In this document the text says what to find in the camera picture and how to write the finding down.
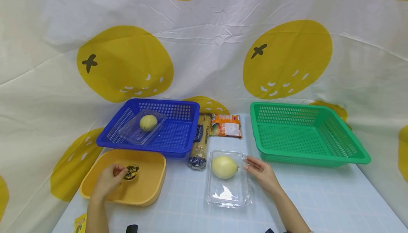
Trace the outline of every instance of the spaghetti package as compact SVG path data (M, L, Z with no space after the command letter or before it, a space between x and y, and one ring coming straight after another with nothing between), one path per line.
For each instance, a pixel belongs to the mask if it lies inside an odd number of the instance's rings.
M211 136L242 137L241 118L238 115L213 114Z
M190 159L187 165L199 171L205 169L207 165L207 141L210 135L211 115L200 114L198 126L193 142L193 148L190 152Z

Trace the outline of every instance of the left hand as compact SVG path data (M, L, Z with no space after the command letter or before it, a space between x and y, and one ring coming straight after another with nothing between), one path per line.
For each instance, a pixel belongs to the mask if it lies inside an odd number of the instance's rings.
M105 199L123 180L128 173L127 168L118 164L111 164L98 177L91 198Z

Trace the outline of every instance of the blue plastic basket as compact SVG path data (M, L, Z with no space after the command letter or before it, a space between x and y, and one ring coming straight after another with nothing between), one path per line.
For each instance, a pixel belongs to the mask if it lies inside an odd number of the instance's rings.
M118 131L143 109L162 113L167 119L159 133L144 145L131 144L121 138ZM193 147L199 111L200 106L196 102L130 99L104 128L96 143L100 147L147 150L167 157L183 158Z

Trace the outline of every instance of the tiled surface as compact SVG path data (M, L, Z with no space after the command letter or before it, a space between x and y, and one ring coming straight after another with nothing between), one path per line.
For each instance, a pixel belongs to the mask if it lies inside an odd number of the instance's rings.
M211 137L209 152L232 150L258 156L249 115L242 115L244 138ZM335 169L273 165L287 194L315 233L408 233L391 208L355 165ZM107 204L111 233L139 225L139 233L283 232L273 203L251 180L252 206L226 209L204 203L206 171L192 171L186 160L167 159L167 175L159 199L137 208ZM71 233L74 219L86 212L88 200L77 192L54 228Z

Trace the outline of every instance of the clear plastic container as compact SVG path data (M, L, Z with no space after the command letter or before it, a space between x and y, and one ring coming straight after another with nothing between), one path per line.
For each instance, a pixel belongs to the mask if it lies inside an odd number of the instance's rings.
M152 131L143 131L140 128L140 120L145 115L150 114L157 118L157 125ZM166 118L166 115L163 115L162 113L158 113L150 109L143 109L135 117L129 120L121 129L119 129L118 134L121 138L132 144L145 144L159 133Z
M212 171L213 159L220 156L228 156L239 166L237 173L229 179L220 179ZM210 156L210 165L207 168L207 193L206 200L209 204L221 207L238 208L252 204L249 195L248 175L244 170L246 155L240 152L215 150Z

